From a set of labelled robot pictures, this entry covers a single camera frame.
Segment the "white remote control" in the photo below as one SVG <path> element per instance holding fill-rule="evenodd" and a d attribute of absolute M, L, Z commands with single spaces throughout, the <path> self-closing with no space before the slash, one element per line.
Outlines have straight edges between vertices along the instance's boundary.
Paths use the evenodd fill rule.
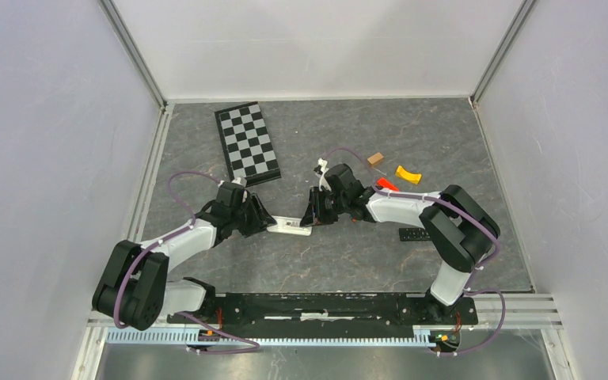
<path fill-rule="evenodd" d="M 270 233 L 289 234 L 307 237 L 312 234 L 311 226 L 300 226 L 300 218 L 290 218 L 283 216 L 274 216 L 273 218 L 275 219 L 276 224 L 267 227 L 267 231 Z"/>

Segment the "black remote control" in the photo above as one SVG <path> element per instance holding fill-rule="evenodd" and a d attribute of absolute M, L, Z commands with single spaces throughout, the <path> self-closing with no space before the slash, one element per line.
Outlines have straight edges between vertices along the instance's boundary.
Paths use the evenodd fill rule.
<path fill-rule="evenodd" d="M 430 241 L 430 234 L 423 228 L 409 227 L 399 228 L 398 237 L 400 241 Z"/>

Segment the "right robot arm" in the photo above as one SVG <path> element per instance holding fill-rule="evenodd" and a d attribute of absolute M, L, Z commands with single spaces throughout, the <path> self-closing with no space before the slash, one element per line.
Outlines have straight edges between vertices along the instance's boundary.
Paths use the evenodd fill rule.
<path fill-rule="evenodd" d="M 321 160 L 314 170 L 319 183 L 310 189 L 300 225 L 331 225 L 341 215 L 350 215 L 359 221 L 393 222 L 425 230 L 442 260 L 426 292 L 426 314 L 436 323 L 449 321 L 473 274 L 500 247 L 497 223 L 457 185 L 441 192 L 399 192 L 363 185 L 349 165 L 327 168 L 326 164 Z"/>

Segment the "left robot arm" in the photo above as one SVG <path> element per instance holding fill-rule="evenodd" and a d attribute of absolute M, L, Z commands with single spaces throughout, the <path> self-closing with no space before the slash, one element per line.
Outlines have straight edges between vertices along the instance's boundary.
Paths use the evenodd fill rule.
<path fill-rule="evenodd" d="M 276 223 L 258 195 L 223 181 L 216 197 L 182 226 L 147 241 L 116 243 L 94 291 L 92 308 L 111 317 L 119 329 L 144 331 L 159 317 L 177 311 L 208 322 L 217 312 L 216 300 L 207 295 L 209 286 L 193 279 L 172 281 L 169 273 L 235 231 L 247 238 Z"/>

